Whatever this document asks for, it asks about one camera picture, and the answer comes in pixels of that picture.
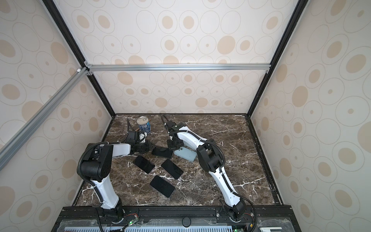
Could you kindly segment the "black phone case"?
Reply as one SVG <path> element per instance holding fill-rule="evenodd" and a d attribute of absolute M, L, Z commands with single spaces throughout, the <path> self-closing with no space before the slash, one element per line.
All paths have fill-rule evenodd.
<path fill-rule="evenodd" d="M 157 157 L 163 157 L 166 159 L 171 159 L 173 157 L 173 151 L 169 148 L 155 147 L 151 154 Z"/>

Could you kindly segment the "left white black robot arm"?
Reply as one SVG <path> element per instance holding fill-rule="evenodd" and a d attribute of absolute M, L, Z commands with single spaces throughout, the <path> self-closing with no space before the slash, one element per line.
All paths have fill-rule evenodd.
<path fill-rule="evenodd" d="M 152 149 L 147 140 L 151 130 L 149 119 L 141 116 L 136 122 L 138 130 L 127 121 L 123 141 L 89 143 L 77 164 L 77 174 L 94 189 L 103 209 L 113 210 L 120 205 L 109 177 L 113 158 L 145 154 Z"/>

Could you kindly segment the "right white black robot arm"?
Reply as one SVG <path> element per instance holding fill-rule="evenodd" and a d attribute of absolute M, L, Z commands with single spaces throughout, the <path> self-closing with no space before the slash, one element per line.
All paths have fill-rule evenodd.
<path fill-rule="evenodd" d="M 213 139 L 197 135 L 184 123 L 176 124 L 168 120 L 165 115 L 161 115 L 160 118 L 170 137 L 167 140 L 168 148 L 172 151 L 180 151 L 183 147 L 188 147 L 195 151 L 199 165 L 211 175 L 220 189 L 224 197 L 224 207 L 231 221 L 239 222 L 246 215 L 250 215 L 253 220 L 250 227 L 254 228 L 257 224 L 255 206 L 235 190 L 225 170 L 225 155 L 217 143 Z"/>

